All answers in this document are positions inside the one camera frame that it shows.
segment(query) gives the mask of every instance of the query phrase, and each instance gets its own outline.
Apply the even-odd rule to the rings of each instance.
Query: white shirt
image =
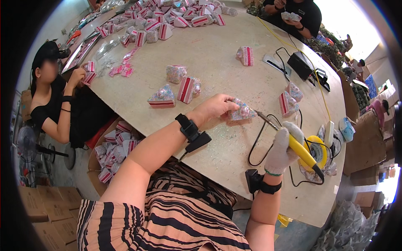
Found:
[[[354,60],[352,63],[353,68],[356,70],[357,73],[363,72],[363,68],[357,65],[357,60]]]

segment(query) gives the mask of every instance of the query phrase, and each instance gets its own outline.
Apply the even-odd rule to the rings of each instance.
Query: yellow cable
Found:
[[[290,47],[292,47],[292,48],[294,48],[294,49],[300,51],[301,53],[303,53],[303,55],[305,55],[306,58],[308,59],[308,61],[310,61],[310,63],[313,65],[314,74],[316,75],[316,78],[317,78],[317,81],[318,81],[318,86],[320,87],[322,98],[324,99],[324,104],[325,104],[325,108],[326,108],[327,113],[328,113],[329,120],[331,121],[331,115],[329,114],[329,110],[328,110],[328,107],[327,107],[326,102],[325,102],[324,93],[322,92],[321,84],[320,84],[320,81],[318,80],[318,75],[317,75],[316,68],[314,67],[313,62],[307,57],[307,55],[306,55],[304,52],[302,52],[302,51],[299,50],[298,48],[292,46],[291,44],[288,44],[287,42],[283,41],[283,40],[282,40],[281,38],[279,38],[275,33],[273,33],[273,32],[271,31],[271,29],[268,28],[268,26],[261,20],[261,18],[259,18],[259,17],[257,17],[257,18],[258,18],[258,20],[272,33],[272,35],[274,35],[279,41],[281,41],[281,42],[283,42],[284,44],[287,44],[288,46],[290,46]]]

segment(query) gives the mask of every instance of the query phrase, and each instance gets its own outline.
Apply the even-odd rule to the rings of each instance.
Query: black cap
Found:
[[[388,111],[388,109],[389,109],[389,104],[388,104],[388,101],[387,100],[385,100],[385,99],[383,99],[382,100],[382,106],[384,106],[384,108],[385,108],[385,111],[387,112],[387,114],[389,115],[390,114],[390,112]]]
[[[64,51],[59,51],[59,47],[53,41],[47,41],[38,50],[32,62],[32,70],[40,68],[45,60],[57,60],[59,58],[66,58]]]

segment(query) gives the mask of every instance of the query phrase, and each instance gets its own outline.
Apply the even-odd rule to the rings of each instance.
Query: pink shirt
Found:
[[[382,103],[378,99],[376,99],[371,105],[368,106],[368,109],[374,108],[375,112],[377,113],[377,117],[379,119],[379,126],[381,128],[384,127],[384,113],[382,112]]]

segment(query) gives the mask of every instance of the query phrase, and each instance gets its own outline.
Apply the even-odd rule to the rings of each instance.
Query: table surface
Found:
[[[98,74],[91,89],[116,113],[145,136],[168,125],[179,113],[186,113],[216,93],[227,93],[246,102],[251,108],[265,114],[274,114],[280,121],[288,120],[300,125],[300,114],[288,119],[281,117],[279,95],[287,86],[283,74],[262,62],[264,54],[277,60],[275,50],[286,47],[289,53],[296,50],[282,44],[260,21],[249,14],[226,16],[225,26],[211,25],[195,28],[175,28],[173,36],[166,41],[145,44],[134,55],[131,63],[135,69],[130,78],[108,75],[112,66],[120,65],[123,56],[134,48],[130,43],[124,48],[118,41],[126,29],[101,39],[85,61],[95,62]],[[265,22],[280,38],[291,44],[288,34]],[[345,117],[342,86],[338,75],[306,45],[293,38],[297,47],[313,61],[315,67],[324,69],[328,75],[331,92],[324,96],[331,119],[338,128],[338,121]],[[237,49],[252,46],[254,66],[245,67],[235,59]],[[287,61],[285,52],[279,53]],[[177,101],[175,108],[152,109],[147,99],[166,82],[167,65],[186,65],[190,76],[201,80],[201,95],[190,104]],[[300,79],[293,72],[291,81],[304,93],[300,108],[303,113],[302,131],[305,136],[316,135],[319,127],[328,122],[328,115],[318,86]],[[179,85],[170,83],[175,94]],[[221,184],[229,190],[251,199],[244,172],[255,167],[247,162],[250,149],[263,125],[263,120],[253,118],[240,121],[211,120],[200,128],[207,131],[212,141],[189,153],[183,162]],[[275,130],[266,127],[253,151],[252,163],[258,163],[272,144]],[[180,157],[185,145],[174,155]],[[345,145],[334,159],[338,175],[326,176],[322,186],[303,183],[295,188],[286,170],[282,184],[280,213],[317,227],[324,225],[333,206],[345,161]],[[263,164],[256,167],[264,173]],[[295,183],[305,180],[297,163],[292,165]]]
[[[106,23],[109,19],[111,19],[112,17],[114,17],[116,15],[116,11],[120,10],[120,6],[117,6],[116,8],[103,13],[102,15],[98,16],[97,18],[95,18],[94,20],[92,20],[91,22],[89,22],[88,24],[86,24],[82,29],[81,29],[81,35],[79,35],[76,39],[74,44],[72,44],[69,49],[71,50],[71,54],[73,54],[73,52],[78,48],[78,46],[87,38],[89,37],[94,31],[95,28],[97,26],[101,26],[104,23]],[[65,64],[68,59],[70,57],[67,58],[63,58],[62,59],[62,63]]]

